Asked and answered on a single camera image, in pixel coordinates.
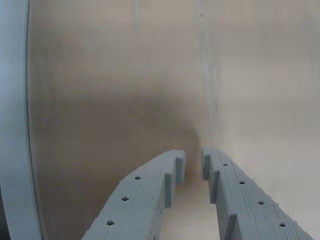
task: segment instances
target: gray plastic frame edge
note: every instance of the gray plastic frame edge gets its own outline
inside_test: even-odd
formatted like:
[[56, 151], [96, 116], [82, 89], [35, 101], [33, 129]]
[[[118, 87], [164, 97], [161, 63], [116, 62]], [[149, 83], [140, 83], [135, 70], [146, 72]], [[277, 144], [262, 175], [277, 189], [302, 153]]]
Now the gray plastic frame edge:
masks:
[[27, 106], [29, 0], [0, 0], [0, 186], [11, 240], [42, 240]]

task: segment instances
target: gray plastic bracket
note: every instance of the gray plastic bracket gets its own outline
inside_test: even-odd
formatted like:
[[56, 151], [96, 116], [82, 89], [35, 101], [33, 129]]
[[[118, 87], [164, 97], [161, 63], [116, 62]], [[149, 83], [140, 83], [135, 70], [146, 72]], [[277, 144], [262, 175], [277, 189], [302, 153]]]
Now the gray plastic bracket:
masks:
[[183, 151], [162, 153], [120, 181], [82, 240], [157, 240], [164, 208], [182, 184]]
[[203, 148], [201, 166], [221, 240], [312, 240], [224, 153]]

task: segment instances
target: vertical streak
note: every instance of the vertical streak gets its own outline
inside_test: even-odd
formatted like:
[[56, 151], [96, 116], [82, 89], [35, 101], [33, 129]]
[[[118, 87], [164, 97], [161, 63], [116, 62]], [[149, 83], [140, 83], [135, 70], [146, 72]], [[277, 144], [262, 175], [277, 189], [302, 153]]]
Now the vertical streak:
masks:
[[134, 30], [139, 31], [139, 8], [140, 8], [140, 0], [133, 0], [133, 15], [134, 15]]
[[217, 113], [217, 96], [213, 96], [213, 93], [217, 93], [218, 82], [218, 60], [210, 61], [212, 51], [210, 47], [210, 31], [208, 27], [208, 21], [206, 19], [202, 0], [196, 0], [196, 17], [199, 19], [199, 47], [200, 58], [202, 65], [202, 82], [204, 87], [204, 94], [206, 98], [209, 118], [209, 132], [210, 136], [214, 137], [214, 122], [215, 114]]

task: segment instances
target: beige wall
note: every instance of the beige wall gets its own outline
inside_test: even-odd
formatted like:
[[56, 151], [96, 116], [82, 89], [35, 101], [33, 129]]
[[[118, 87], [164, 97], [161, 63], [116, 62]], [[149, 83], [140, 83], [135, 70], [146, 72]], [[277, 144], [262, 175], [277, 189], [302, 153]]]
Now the beige wall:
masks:
[[161, 239], [218, 239], [200, 177], [205, 145], [320, 237], [315, 7], [31, 0], [28, 107], [45, 239], [81, 239], [117, 182], [170, 149], [188, 163]]

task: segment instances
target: gray plastic arm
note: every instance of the gray plastic arm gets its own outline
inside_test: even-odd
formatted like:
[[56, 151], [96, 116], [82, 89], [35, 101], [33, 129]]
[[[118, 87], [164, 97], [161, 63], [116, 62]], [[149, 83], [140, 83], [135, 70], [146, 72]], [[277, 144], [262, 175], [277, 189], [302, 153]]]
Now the gray plastic arm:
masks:
[[203, 148], [201, 162], [221, 240], [312, 240], [224, 153]]
[[127, 175], [82, 240], [157, 240], [164, 208], [170, 208], [185, 173], [185, 153], [167, 151]]

